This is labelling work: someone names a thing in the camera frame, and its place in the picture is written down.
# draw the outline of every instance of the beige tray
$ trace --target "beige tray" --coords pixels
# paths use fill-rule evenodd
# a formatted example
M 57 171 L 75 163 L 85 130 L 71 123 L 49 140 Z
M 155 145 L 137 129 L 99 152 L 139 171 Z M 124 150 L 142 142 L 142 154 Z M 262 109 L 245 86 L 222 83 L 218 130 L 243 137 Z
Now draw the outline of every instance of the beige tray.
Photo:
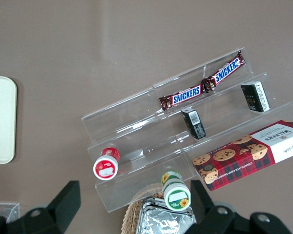
M 8 163 L 14 157 L 16 97 L 15 83 L 0 77 L 0 164 Z

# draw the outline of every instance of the snickers bar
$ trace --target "snickers bar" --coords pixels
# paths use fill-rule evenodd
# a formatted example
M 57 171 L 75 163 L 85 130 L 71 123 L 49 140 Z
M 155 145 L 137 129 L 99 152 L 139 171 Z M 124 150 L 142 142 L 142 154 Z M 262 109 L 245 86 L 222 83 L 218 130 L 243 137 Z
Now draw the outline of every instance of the snickers bar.
M 223 81 L 225 78 L 227 78 L 229 75 L 231 75 L 233 72 L 238 70 L 240 67 L 242 67 L 245 64 L 245 60 L 242 57 L 242 52 L 239 51 L 237 56 L 234 57 L 233 60 L 228 62 L 225 66 L 223 66 L 220 70 L 218 70 L 214 75 L 204 78 L 201 82 L 203 91 L 205 93 L 208 93 L 211 90 L 214 90 L 215 87 Z
M 202 94 L 202 85 L 199 84 L 197 86 L 193 86 L 186 90 L 180 91 L 173 95 L 168 95 L 164 97 L 160 97 L 160 102 L 163 110 L 167 110 L 168 108 L 175 106 L 184 101 L 190 100 Z

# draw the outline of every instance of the clear acrylic shelf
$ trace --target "clear acrylic shelf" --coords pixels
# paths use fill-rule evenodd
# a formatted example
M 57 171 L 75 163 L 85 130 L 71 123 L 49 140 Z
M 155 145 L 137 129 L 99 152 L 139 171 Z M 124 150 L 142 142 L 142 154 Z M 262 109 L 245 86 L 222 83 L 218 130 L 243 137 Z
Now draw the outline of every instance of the clear acrylic shelf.
M 93 161 L 107 147 L 119 150 L 117 175 L 97 180 L 96 190 L 108 212 L 161 191 L 161 177 L 179 171 L 183 180 L 197 176 L 192 159 L 264 126 L 267 121 L 293 120 L 293 103 L 278 104 L 267 74 L 254 77 L 244 48 L 246 65 L 222 81 L 215 91 L 163 111 L 158 98 L 195 86 L 230 61 L 237 51 L 195 67 L 177 77 L 82 118 L 91 138 L 88 152 Z M 249 110 L 241 83 L 260 80 L 271 109 L 264 113 Z M 180 113 L 191 107 L 200 115 L 207 136 L 196 140 L 187 131 Z

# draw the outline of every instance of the gray tabletop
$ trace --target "gray tabletop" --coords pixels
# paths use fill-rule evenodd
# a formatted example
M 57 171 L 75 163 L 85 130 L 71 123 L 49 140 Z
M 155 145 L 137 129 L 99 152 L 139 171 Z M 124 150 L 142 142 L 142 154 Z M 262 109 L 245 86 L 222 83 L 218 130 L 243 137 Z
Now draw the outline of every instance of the gray tabletop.
M 293 0 L 0 0 L 0 76 L 18 87 L 0 201 L 19 202 L 23 215 L 79 180 L 82 206 L 66 233 L 120 233 L 126 207 L 105 210 L 81 118 L 240 47 L 276 98 L 293 101 Z M 293 232 L 293 157 L 210 196 L 244 217 L 272 213 Z

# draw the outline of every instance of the jar label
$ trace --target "jar label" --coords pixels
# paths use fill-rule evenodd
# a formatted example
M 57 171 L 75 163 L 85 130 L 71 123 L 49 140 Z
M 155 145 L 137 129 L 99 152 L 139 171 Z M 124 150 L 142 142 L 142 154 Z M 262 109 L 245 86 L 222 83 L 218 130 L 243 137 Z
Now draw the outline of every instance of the jar label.
M 182 180 L 182 177 L 181 177 L 181 175 L 180 175 L 178 172 L 174 172 L 174 171 L 166 172 L 166 173 L 162 176 L 162 185 L 165 185 L 165 183 L 166 183 L 169 179 L 180 179 L 180 180 Z
M 176 190 L 169 194 L 168 204 L 174 209 L 183 210 L 189 204 L 189 196 L 183 190 Z
M 116 161 L 119 161 L 121 156 L 120 156 L 120 153 L 117 149 L 115 148 L 105 148 L 104 150 L 102 150 L 101 152 L 101 156 L 103 155 L 108 155 L 108 156 L 112 156 L 113 158 L 116 159 Z
M 96 165 L 96 173 L 101 178 L 111 178 L 115 173 L 115 165 L 109 160 L 102 160 Z

